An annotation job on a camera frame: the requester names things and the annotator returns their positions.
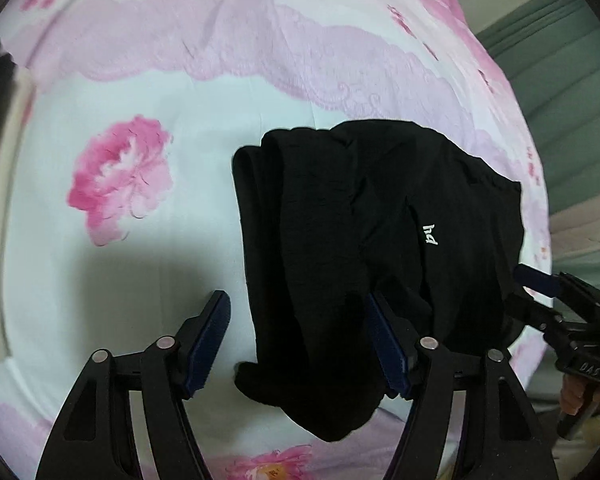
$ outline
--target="white logo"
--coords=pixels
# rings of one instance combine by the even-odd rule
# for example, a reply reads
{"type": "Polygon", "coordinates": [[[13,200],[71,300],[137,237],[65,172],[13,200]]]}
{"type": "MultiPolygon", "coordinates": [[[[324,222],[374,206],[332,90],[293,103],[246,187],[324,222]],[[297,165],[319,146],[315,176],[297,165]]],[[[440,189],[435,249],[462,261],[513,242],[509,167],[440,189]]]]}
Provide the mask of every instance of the white logo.
{"type": "Polygon", "coordinates": [[[427,244],[434,244],[434,245],[438,244],[438,242],[436,241],[436,239],[431,234],[431,232],[433,231],[434,227],[435,227],[435,224],[434,225],[425,225],[425,226],[422,227],[424,229],[424,234],[425,234],[425,237],[426,237],[427,244]]]}

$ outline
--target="black handle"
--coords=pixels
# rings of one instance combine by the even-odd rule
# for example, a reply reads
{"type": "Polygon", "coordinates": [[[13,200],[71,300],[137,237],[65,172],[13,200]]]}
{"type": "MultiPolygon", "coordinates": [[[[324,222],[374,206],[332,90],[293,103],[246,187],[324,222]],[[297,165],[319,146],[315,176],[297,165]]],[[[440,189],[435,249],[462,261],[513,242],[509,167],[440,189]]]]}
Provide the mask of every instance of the black handle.
{"type": "Polygon", "coordinates": [[[561,413],[556,432],[558,436],[566,440],[571,440],[578,430],[582,427],[585,421],[593,415],[598,409],[598,403],[593,402],[593,395],[596,393],[598,385],[595,383],[589,383],[584,389],[584,395],[582,407],[578,410],[575,415],[568,415],[567,413],[561,413]]]}

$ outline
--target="folded garment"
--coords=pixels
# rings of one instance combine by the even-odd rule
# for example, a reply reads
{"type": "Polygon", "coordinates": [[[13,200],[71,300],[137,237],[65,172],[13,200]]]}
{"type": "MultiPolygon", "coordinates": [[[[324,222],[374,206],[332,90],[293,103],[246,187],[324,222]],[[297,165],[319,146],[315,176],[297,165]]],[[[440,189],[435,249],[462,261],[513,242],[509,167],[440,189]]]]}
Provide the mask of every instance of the folded garment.
{"type": "Polygon", "coordinates": [[[383,120],[273,130],[238,150],[234,181],[258,358],[235,383],[251,399],[327,441],[368,421],[387,393],[371,290],[453,351],[510,342],[520,184],[441,134],[383,120]]]}

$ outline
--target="hand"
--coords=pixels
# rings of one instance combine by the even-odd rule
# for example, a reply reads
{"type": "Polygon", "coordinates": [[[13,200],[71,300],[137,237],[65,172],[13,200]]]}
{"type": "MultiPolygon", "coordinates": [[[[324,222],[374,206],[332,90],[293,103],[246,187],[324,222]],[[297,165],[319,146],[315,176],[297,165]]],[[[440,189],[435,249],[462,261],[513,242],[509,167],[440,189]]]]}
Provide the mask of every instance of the hand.
{"type": "MultiPolygon", "coordinates": [[[[576,415],[583,404],[584,390],[592,381],[583,377],[564,375],[562,378],[562,390],[560,391],[560,408],[568,415],[576,415]]],[[[600,413],[600,387],[593,395],[593,402],[599,404],[596,413],[600,413]]]]}

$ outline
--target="mattress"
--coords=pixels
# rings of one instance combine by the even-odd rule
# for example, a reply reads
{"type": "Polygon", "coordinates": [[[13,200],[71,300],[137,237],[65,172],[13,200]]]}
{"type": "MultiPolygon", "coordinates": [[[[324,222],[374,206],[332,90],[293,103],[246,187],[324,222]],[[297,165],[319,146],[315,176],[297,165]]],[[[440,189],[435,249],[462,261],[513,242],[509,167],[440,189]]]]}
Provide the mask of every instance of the mattress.
{"type": "MultiPolygon", "coordinates": [[[[520,258],[550,270],[538,154],[457,0],[11,0],[0,36],[37,89],[1,289],[0,453],[22,480],[95,349],[144,349],[215,289],[231,296],[232,321],[186,404],[214,478],[382,478],[409,403],[386,399],[325,444],[233,385],[255,342],[231,157],[270,129],[389,118],[441,132],[522,183],[520,258]]],[[[543,349],[531,329],[512,346],[523,384],[543,349]]],[[[446,463],[461,407],[457,396],[446,463]]],[[[156,478],[137,396],[132,411],[145,478],[156,478]]]]}

